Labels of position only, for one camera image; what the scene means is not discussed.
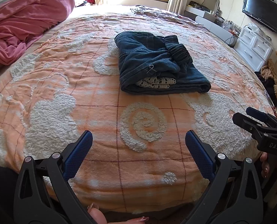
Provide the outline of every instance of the flat screen tv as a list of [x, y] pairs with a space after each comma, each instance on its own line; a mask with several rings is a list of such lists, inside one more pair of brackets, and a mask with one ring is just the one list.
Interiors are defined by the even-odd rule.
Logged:
[[242, 12], [277, 33], [277, 4], [271, 0], [244, 0]]

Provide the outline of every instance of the white drawer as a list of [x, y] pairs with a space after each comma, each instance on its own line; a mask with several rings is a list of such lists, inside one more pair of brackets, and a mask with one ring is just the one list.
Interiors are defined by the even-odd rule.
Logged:
[[270, 54], [272, 53], [271, 47], [258, 37], [255, 38], [255, 41], [251, 47], [265, 61], [267, 61]]
[[265, 61], [252, 50], [248, 49], [242, 40], [237, 41], [234, 49], [247, 61], [254, 71], [259, 71], [265, 64]]
[[239, 38], [243, 40], [246, 44], [252, 45], [256, 36], [253, 33], [251, 33], [247, 28], [243, 28], [239, 35]]

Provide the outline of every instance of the bed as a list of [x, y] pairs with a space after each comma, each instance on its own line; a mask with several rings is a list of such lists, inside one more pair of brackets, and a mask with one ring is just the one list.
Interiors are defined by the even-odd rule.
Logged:
[[[114, 37], [127, 30], [177, 35], [211, 90], [122, 92]], [[256, 75], [202, 25], [143, 6], [75, 8], [0, 73], [0, 165], [18, 172], [27, 155], [49, 157], [90, 130], [93, 146], [69, 180], [81, 203], [160, 211], [196, 201], [208, 184], [185, 146], [188, 130], [229, 158], [257, 159], [256, 142], [231, 119], [248, 106], [273, 113]]]

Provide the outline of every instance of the hand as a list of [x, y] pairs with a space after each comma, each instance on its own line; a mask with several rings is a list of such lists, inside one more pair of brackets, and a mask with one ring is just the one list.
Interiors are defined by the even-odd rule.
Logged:
[[269, 175], [269, 171], [270, 171], [270, 166], [267, 162], [267, 153], [263, 152], [263, 154], [260, 157], [260, 161], [262, 162], [262, 172], [261, 175], [263, 178], [267, 178]]
[[149, 217], [140, 217], [126, 222], [107, 223], [105, 216], [99, 211], [99, 207], [95, 204], [91, 204], [88, 207], [88, 213], [98, 224], [145, 224], [145, 221], [149, 220]]

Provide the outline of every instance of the blue denim garment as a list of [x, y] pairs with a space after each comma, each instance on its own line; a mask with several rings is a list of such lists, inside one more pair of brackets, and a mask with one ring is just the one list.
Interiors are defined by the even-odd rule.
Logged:
[[[121, 90], [131, 94], [206, 93], [209, 81], [194, 67], [193, 59], [175, 35], [154, 36], [146, 32], [126, 31], [114, 41], [119, 48]], [[139, 87], [147, 77], [169, 77], [176, 84], [169, 89]]]

